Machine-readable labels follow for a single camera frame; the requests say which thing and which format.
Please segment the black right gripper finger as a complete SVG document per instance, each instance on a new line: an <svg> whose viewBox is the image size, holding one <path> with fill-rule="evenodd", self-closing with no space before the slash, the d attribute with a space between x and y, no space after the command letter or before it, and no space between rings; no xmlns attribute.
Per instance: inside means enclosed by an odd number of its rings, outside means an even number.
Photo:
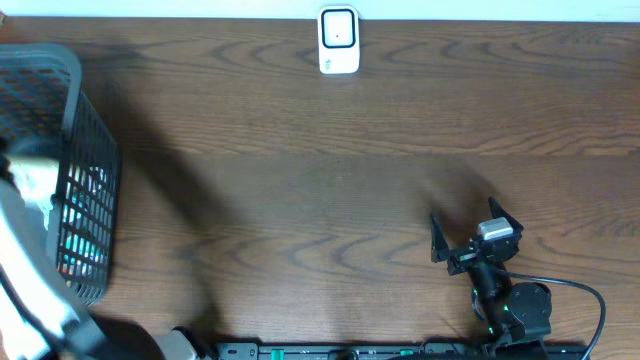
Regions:
<svg viewBox="0 0 640 360"><path fill-rule="evenodd" d="M511 216L494 197L490 196L488 198L488 203L491 215L494 219L504 217L515 233L522 233L524 231L524 226Z"/></svg>
<svg viewBox="0 0 640 360"><path fill-rule="evenodd" d="M431 227L431 261L439 263L446 261L449 257L449 246L442 231L442 228L433 213L430 214Z"/></svg>

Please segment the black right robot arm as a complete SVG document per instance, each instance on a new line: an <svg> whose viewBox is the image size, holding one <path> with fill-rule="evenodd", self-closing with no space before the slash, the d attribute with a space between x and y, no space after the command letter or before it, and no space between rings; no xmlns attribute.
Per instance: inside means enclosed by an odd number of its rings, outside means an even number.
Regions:
<svg viewBox="0 0 640 360"><path fill-rule="evenodd" d="M540 341L551 332L551 293L539 282L514 284L505 263L519 252L524 227L494 199L488 199L492 218L477 227L477 235L451 249L436 218L431 223L431 260L446 262L451 276L468 274L475 312L486 321L486 350Z"/></svg>

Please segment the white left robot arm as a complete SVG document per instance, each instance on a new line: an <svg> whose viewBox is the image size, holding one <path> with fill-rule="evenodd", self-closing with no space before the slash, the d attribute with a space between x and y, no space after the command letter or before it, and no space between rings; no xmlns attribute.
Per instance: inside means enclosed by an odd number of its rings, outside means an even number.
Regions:
<svg viewBox="0 0 640 360"><path fill-rule="evenodd" d="M138 324L94 315L54 267L59 254L77 259L68 239L93 241L103 251L106 227L89 207L69 196L55 204L51 225L30 217L11 176L14 159L46 169L61 166L63 141L35 137L19 141L1 156L1 332L8 354L17 359L215 359L217 353L191 332L176 328L152 336Z"/></svg>

